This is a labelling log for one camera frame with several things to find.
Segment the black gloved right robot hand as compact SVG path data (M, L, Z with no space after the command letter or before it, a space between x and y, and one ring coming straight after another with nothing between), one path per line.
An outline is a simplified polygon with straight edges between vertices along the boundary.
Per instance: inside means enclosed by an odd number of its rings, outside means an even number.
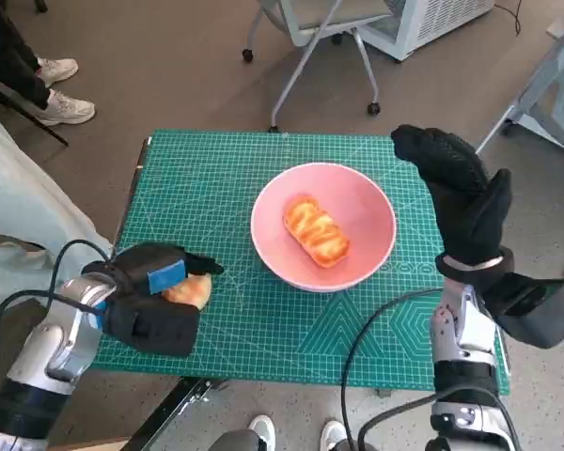
M471 267L500 257L510 171L490 176L474 147L436 128L400 125L391 139L396 157L412 163L429 190L446 255Z

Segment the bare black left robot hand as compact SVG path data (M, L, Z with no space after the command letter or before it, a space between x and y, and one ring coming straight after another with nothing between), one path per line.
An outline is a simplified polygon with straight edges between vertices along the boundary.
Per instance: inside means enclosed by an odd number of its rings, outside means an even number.
M212 257L190 253L172 243L146 241L116 255L108 268L125 291L156 295L186 280L190 274L218 275L224 268Z

